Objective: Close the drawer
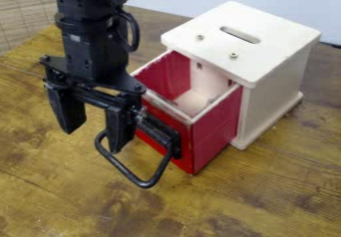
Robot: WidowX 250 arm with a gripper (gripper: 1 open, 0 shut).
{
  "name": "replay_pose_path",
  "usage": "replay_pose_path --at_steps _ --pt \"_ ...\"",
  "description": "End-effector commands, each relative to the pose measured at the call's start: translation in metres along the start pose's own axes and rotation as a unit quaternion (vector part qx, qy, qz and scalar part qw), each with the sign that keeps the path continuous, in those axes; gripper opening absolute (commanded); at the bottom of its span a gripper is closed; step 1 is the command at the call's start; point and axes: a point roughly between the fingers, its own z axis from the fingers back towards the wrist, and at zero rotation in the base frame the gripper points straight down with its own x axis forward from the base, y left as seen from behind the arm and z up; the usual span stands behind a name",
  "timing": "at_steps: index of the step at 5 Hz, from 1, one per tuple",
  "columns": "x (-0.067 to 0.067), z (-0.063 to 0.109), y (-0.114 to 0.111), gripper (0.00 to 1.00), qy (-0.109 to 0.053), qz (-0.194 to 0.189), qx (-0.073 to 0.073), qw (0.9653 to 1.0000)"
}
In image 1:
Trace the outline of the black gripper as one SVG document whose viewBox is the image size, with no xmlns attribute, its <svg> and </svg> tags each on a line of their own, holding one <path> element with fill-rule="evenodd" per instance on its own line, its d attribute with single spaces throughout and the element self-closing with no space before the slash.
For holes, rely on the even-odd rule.
<svg viewBox="0 0 341 237">
<path fill-rule="evenodd" d="M 135 137 L 133 118 L 142 110 L 146 86 L 129 74 L 130 53 L 139 47 L 141 28 L 130 16 L 99 20 L 56 19 L 64 55 L 44 56 L 46 89 L 64 133 L 86 122 L 86 105 L 106 109 L 110 152 L 118 153 Z"/>
</svg>

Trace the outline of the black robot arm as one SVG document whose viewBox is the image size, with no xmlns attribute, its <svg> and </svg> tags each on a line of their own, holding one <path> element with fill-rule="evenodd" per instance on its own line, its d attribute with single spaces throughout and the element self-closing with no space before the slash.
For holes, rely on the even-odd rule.
<svg viewBox="0 0 341 237">
<path fill-rule="evenodd" d="M 130 53 L 139 48 L 141 27 L 125 10 L 129 0 L 56 0 L 55 24 L 64 55 L 44 56 L 46 88 L 64 132 L 86 122 L 86 105 L 106 110 L 105 134 L 117 153 L 134 139 L 146 86 L 129 74 Z"/>
</svg>

